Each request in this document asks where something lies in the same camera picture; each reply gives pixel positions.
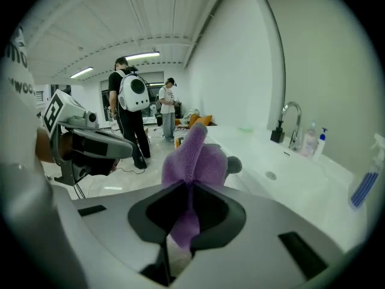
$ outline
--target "black soap dispenser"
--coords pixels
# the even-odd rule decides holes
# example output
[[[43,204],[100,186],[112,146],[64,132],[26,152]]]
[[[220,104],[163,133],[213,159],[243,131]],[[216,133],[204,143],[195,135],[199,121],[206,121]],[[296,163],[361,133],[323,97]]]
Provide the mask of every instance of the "black soap dispenser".
[[[285,132],[282,130],[282,120],[278,120],[277,128],[271,132],[270,140],[276,143],[281,143],[285,137]]]

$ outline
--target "white robot body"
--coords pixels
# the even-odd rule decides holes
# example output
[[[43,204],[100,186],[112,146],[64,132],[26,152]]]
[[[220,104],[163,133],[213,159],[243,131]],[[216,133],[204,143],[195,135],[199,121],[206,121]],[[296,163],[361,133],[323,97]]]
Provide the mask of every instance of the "white robot body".
[[[145,83],[135,74],[125,75],[117,71],[123,77],[120,84],[118,101],[123,109],[134,112],[150,106],[149,94]]]
[[[76,99],[59,89],[46,107],[43,122],[50,139],[59,122],[71,122],[81,128],[99,127],[94,113],[86,110]]]

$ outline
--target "white wall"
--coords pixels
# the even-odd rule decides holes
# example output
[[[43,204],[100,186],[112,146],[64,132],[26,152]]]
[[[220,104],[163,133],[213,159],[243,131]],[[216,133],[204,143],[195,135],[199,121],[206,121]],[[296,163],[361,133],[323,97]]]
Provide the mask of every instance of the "white wall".
[[[163,72],[163,82],[173,77],[177,82],[178,86],[173,88],[176,99],[183,103],[183,111],[189,106],[189,84],[186,73],[181,65],[164,65],[156,64],[149,66],[139,67],[139,74],[149,72]],[[102,102],[102,81],[107,80],[109,74],[99,76],[92,81],[88,81],[83,85],[71,85],[72,96],[86,109],[93,111],[97,115],[99,126],[101,128],[109,127],[109,121],[105,120]],[[108,82],[104,84],[103,89],[108,89]]]
[[[276,127],[282,109],[279,40],[264,0],[223,0],[187,67],[191,106],[219,125]]]
[[[100,89],[102,91],[108,90],[108,80],[103,80],[102,82],[100,82]]]
[[[140,77],[142,77],[149,84],[164,82],[163,72],[141,73]]]
[[[361,176],[374,156],[374,134],[385,135],[384,78],[371,41],[341,0],[268,2],[285,53],[286,101],[301,105],[303,128],[312,119],[319,131],[327,127],[324,154]],[[295,115],[285,118],[288,134]],[[381,186],[368,198],[369,213]]]
[[[100,128],[109,127],[109,121],[106,121],[103,111],[100,81],[88,82],[84,85],[71,85],[71,95],[85,109],[96,113]]]

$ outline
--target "jeans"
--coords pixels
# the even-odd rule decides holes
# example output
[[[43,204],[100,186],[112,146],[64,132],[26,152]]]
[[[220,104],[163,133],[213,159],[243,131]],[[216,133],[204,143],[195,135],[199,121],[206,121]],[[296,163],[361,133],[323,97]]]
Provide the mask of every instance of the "jeans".
[[[175,113],[164,113],[163,117],[163,134],[166,139],[174,137],[175,129]]]

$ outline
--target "white countertop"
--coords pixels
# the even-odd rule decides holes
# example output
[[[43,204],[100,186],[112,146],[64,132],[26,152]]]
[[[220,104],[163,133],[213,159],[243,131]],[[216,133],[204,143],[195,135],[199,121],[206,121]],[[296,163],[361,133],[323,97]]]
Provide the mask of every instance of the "white countertop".
[[[270,141],[271,132],[252,132],[229,126],[208,127],[207,142],[217,143],[227,156],[242,161],[243,170],[226,185],[280,202],[328,234],[343,251],[364,241],[366,207],[349,205],[353,174],[321,155],[318,162]],[[266,172],[273,172],[271,180]]]

